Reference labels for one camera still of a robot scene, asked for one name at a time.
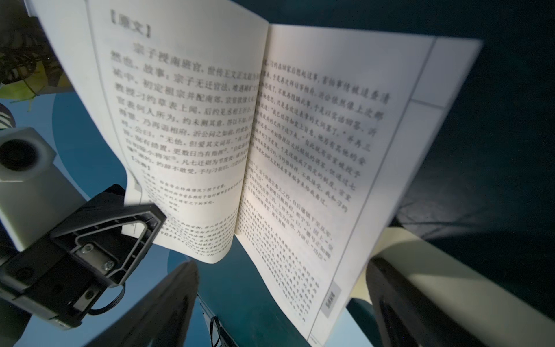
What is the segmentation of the yellow sticky note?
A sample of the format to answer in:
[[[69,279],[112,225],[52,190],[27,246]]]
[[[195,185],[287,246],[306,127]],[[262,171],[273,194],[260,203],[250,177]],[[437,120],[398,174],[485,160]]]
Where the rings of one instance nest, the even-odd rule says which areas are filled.
[[[554,345],[552,318],[404,228],[386,228],[372,250],[373,257],[387,260],[483,346]],[[367,266],[351,292],[351,301],[372,306]],[[375,328],[382,344],[375,312],[363,316],[367,321],[360,327]]]

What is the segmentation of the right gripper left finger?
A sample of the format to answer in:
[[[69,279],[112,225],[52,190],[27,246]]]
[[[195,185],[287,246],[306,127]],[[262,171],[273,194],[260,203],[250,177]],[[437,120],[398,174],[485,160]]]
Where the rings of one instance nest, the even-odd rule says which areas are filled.
[[[88,345],[183,346],[198,287],[197,264],[193,261],[180,264]]]

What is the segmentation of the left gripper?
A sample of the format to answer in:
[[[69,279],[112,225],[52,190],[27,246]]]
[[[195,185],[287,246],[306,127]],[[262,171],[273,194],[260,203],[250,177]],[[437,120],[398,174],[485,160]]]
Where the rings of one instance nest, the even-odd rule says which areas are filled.
[[[104,291],[123,285],[161,230],[154,204],[124,206],[105,189],[30,247],[1,248],[1,298],[62,330],[81,326]]]

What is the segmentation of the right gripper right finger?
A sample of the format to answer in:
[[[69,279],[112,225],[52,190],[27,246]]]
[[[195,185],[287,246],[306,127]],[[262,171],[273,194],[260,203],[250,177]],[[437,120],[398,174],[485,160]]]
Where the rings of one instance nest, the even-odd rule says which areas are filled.
[[[384,346],[483,346],[387,260],[373,257],[367,286]]]

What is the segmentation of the purple covered book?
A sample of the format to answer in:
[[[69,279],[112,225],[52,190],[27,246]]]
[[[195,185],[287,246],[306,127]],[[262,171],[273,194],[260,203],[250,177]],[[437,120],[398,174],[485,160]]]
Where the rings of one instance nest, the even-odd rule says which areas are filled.
[[[166,222],[234,241],[326,344],[482,42],[271,24],[233,1],[28,1],[72,86]]]

